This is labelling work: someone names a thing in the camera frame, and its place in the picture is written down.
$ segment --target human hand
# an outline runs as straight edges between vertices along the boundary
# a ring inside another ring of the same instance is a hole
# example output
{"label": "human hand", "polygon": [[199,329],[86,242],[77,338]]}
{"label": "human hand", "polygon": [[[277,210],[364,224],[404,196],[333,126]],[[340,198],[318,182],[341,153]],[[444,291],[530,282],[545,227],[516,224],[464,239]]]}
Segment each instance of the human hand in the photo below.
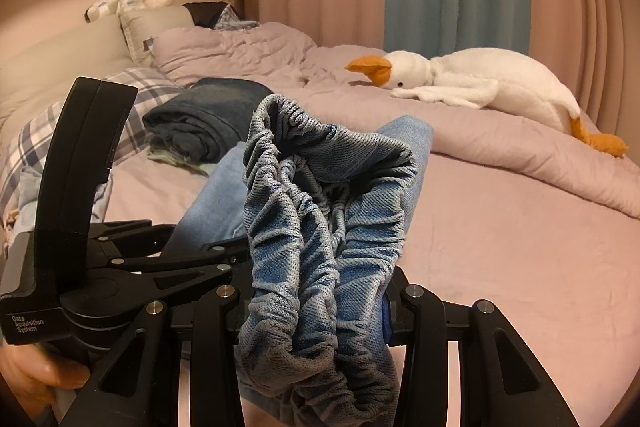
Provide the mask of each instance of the human hand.
{"label": "human hand", "polygon": [[34,419],[56,397],[53,388],[79,389],[90,376],[81,363],[49,353],[35,344],[0,346],[0,373],[18,403]]}

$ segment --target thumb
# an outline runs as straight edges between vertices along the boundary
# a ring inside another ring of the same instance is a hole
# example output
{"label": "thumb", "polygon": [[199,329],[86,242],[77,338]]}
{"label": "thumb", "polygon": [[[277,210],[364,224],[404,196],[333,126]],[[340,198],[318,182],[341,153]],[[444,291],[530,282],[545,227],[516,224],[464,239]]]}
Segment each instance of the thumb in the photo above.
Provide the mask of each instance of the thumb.
{"label": "thumb", "polygon": [[75,360],[49,353],[41,346],[31,347],[31,356],[23,358],[21,370],[33,380],[60,389],[79,389],[91,376],[89,369]]}

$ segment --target plush goose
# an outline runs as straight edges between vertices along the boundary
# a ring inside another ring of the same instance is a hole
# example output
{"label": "plush goose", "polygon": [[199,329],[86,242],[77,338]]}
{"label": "plush goose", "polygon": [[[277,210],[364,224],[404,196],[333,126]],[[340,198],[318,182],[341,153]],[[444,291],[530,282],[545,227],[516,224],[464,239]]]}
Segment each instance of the plush goose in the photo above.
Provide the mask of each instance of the plush goose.
{"label": "plush goose", "polygon": [[430,60],[397,51],[358,58],[346,67],[390,89],[396,98],[489,107],[524,116],[572,134],[598,151],[622,156],[628,147],[617,136],[590,134],[572,92],[534,58],[498,48],[471,48]]}

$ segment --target blue jeans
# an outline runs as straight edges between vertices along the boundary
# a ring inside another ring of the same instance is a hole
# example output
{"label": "blue jeans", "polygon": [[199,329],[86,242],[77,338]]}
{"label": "blue jeans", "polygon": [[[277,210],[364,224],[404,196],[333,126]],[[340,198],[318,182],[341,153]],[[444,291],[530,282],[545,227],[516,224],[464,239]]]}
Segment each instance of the blue jeans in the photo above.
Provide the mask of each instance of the blue jeans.
{"label": "blue jeans", "polygon": [[282,422],[393,423],[382,296],[432,137],[407,116],[355,133],[268,96],[165,247],[247,234],[255,296],[236,350],[241,392]]}

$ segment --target plaid pillow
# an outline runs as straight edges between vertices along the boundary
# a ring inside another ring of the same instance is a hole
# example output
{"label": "plaid pillow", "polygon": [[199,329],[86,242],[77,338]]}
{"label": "plaid pillow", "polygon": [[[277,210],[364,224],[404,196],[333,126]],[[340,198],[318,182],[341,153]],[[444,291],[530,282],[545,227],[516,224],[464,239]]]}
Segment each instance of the plaid pillow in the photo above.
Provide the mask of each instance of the plaid pillow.
{"label": "plaid pillow", "polygon": [[[142,117],[154,107],[184,91],[158,70],[131,68],[105,78],[109,82],[138,88],[138,95],[124,126],[113,157],[113,165],[123,162],[145,147],[146,131]],[[0,209],[2,225],[18,203],[20,173],[29,166],[42,172],[51,143],[53,129],[58,123],[64,102],[51,105],[45,112],[25,125],[18,136],[0,154]]]}

